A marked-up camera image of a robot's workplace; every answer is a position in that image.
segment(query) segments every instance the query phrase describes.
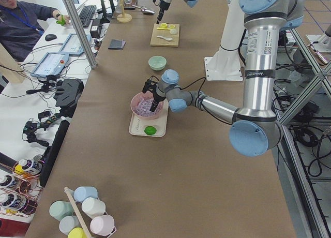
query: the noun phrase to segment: wooden dowel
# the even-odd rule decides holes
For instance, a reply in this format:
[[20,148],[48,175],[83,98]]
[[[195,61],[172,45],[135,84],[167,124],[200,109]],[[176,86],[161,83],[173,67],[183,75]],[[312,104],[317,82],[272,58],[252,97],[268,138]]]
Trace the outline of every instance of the wooden dowel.
[[76,203],[75,203],[75,201],[74,201],[74,199],[73,199],[73,197],[72,197],[72,195],[71,195],[71,193],[70,193],[70,189],[69,189],[67,186],[64,187],[64,192],[65,192],[65,193],[67,194],[67,196],[68,196],[69,202],[71,203],[71,206],[72,206],[74,212],[76,213],[76,216],[77,216],[77,218],[78,218],[78,221],[79,221],[79,223],[81,224],[81,226],[82,226],[82,228],[83,228],[83,230],[84,230],[84,233],[85,233],[86,237],[87,237],[87,238],[92,238],[92,236],[91,236],[91,234],[90,234],[90,232],[89,232],[89,230],[88,230],[88,228],[87,228],[87,226],[86,226],[86,224],[85,224],[85,222],[84,222],[84,219],[83,219],[81,213],[79,212],[79,209],[78,209],[78,207],[77,207],[77,205],[76,205]]

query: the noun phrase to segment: man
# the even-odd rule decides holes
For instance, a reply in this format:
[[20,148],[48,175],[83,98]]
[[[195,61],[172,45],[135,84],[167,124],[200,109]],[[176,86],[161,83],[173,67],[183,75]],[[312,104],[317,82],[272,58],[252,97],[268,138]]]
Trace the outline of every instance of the man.
[[44,32],[37,20],[52,17],[59,21],[64,18],[66,23],[70,20],[52,7],[0,0],[0,43],[17,62],[22,62]]

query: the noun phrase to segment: label on robot arm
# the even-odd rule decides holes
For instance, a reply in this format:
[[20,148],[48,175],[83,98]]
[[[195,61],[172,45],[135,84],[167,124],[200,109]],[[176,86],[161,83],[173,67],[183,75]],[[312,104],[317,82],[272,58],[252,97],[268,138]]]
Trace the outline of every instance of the label on robot arm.
[[261,30],[248,34],[247,54],[276,55],[277,47],[276,30]]

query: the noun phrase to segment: light green bowl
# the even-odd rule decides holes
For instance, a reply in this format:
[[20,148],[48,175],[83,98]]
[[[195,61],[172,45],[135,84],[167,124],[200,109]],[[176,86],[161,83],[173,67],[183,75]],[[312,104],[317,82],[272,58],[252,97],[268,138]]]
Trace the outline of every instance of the light green bowl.
[[162,56],[153,56],[148,60],[149,66],[151,67],[151,69],[155,71],[160,71],[164,69],[166,63],[167,63],[166,58]]

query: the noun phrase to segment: keyboard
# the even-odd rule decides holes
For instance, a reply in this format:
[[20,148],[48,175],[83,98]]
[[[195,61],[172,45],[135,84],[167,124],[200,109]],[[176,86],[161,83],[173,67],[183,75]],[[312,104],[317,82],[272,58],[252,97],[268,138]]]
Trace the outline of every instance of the keyboard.
[[83,7],[82,11],[79,13],[79,18],[81,19],[83,27],[89,26],[96,9],[96,5],[86,5]]

